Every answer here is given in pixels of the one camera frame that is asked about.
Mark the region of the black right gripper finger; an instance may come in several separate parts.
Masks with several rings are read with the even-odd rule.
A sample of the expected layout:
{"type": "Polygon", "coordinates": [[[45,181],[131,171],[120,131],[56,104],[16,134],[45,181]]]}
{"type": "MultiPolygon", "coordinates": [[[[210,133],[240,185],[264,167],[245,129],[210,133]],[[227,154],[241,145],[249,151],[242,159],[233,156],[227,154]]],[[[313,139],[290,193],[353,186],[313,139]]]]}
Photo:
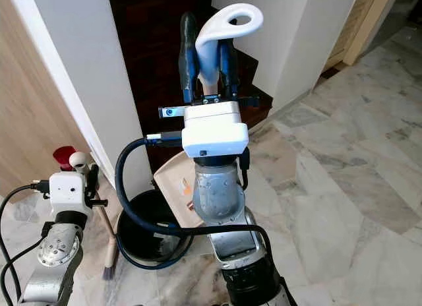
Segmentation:
{"type": "Polygon", "coordinates": [[[236,99],[240,88],[237,53],[234,40],[219,41],[221,98],[236,99]]]}
{"type": "Polygon", "coordinates": [[[180,20],[179,82],[184,103],[193,103],[198,78],[198,54],[195,49],[198,23],[193,13],[183,13],[180,20]]]}

